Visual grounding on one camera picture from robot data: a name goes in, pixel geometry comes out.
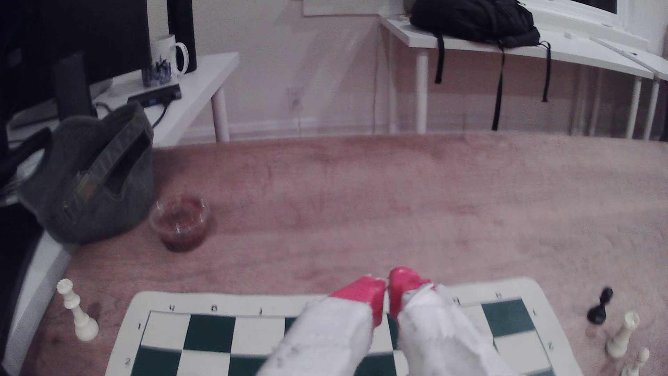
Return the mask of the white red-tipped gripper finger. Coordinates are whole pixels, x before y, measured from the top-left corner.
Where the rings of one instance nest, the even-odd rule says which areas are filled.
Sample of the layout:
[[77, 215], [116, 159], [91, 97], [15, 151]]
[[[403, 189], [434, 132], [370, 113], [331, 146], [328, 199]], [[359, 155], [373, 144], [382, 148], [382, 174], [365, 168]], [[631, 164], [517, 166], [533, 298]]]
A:
[[257, 375], [353, 375], [382, 321], [386, 281], [361, 277], [307, 304]]
[[390, 271], [389, 313], [397, 322], [397, 345], [409, 375], [514, 374], [447, 288], [413, 269]]

